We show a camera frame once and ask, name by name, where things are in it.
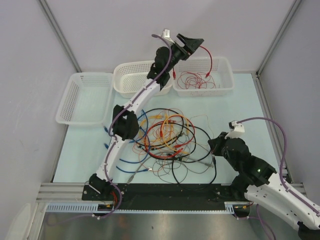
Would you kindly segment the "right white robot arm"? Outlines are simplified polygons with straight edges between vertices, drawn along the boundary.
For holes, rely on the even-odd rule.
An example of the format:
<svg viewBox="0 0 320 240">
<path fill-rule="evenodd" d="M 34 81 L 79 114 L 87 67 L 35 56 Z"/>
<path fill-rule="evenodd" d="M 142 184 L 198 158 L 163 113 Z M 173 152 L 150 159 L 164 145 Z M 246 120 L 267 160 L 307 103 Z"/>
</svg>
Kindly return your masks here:
<svg viewBox="0 0 320 240">
<path fill-rule="evenodd" d="M 276 125 L 286 138 L 282 126 L 275 120 L 255 116 L 229 122 L 229 132 L 221 132 L 208 140 L 210 152 L 223 157 L 238 172 L 230 185 L 230 194 L 237 200 L 246 199 L 262 206 L 283 219 L 297 231 L 302 240 L 320 238 L 320 207 L 294 188 L 283 177 L 283 167 L 276 170 L 265 160 L 250 153 L 241 139 L 245 132 L 244 123 L 264 120 Z"/>
</svg>

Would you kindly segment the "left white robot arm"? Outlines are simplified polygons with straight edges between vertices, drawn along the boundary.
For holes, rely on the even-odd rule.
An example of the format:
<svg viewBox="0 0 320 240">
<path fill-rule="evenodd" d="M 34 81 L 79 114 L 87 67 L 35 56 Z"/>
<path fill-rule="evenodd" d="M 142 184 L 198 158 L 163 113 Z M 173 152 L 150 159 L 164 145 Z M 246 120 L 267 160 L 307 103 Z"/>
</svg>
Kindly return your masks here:
<svg viewBox="0 0 320 240">
<path fill-rule="evenodd" d="M 120 159 L 122 150 L 139 131 L 137 114 L 145 104 L 159 93 L 170 79 L 170 71 L 179 61 L 187 60 L 203 44 L 202 38 L 189 38 L 178 34 L 176 37 L 182 42 L 179 45 L 163 36 L 153 34 L 152 37 L 162 40 L 166 46 L 155 52 L 154 62 L 150 66 L 144 85 L 124 105 L 115 105 L 112 112 L 112 122 L 108 129 L 111 141 L 107 149 L 105 160 L 90 178 L 88 186 L 100 200 L 110 196 L 116 185 L 112 182 L 116 163 Z"/>
</svg>

